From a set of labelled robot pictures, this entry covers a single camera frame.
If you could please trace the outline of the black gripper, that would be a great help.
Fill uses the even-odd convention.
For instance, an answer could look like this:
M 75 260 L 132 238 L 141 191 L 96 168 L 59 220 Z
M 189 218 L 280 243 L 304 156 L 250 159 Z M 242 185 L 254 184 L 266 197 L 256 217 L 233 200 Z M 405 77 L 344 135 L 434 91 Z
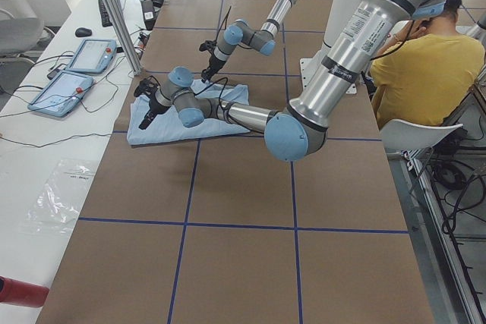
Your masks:
M 153 94 L 149 101 L 149 111 L 145 114 L 138 128 L 146 130 L 156 115 L 165 114 L 169 109 L 169 100 L 163 94 Z
M 201 80 L 203 82 L 210 81 L 211 77 L 217 74 L 224 65 L 224 60 L 220 60 L 215 55 L 211 55 L 208 67 L 201 72 Z

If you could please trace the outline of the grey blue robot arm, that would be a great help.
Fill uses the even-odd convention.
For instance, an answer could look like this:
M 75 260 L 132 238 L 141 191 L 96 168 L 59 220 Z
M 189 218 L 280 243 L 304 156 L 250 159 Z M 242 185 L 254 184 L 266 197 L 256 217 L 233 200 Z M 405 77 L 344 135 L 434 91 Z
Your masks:
M 221 23 L 216 38 L 200 44 L 200 51 L 210 53 L 208 66 L 201 71 L 202 80 L 211 80 L 218 74 L 239 46 L 255 50 L 265 56 L 271 55 L 276 46 L 276 35 L 286 15 L 297 1 L 275 0 L 259 27 L 253 27 L 244 18 L 235 19 L 228 25 Z
M 328 119 L 346 91 L 402 20 L 434 16 L 445 0 L 360 0 L 353 15 L 327 53 L 316 55 L 301 94 L 282 111 L 199 98 L 192 90 L 193 75 L 174 68 L 163 83 L 143 81 L 137 95 L 147 95 L 149 109 L 140 123 L 146 129 L 156 116 L 174 109 L 186 128 L 212 118 L 263 134 L 277 159 L 293 162 L 315 153 L 327 138 Z

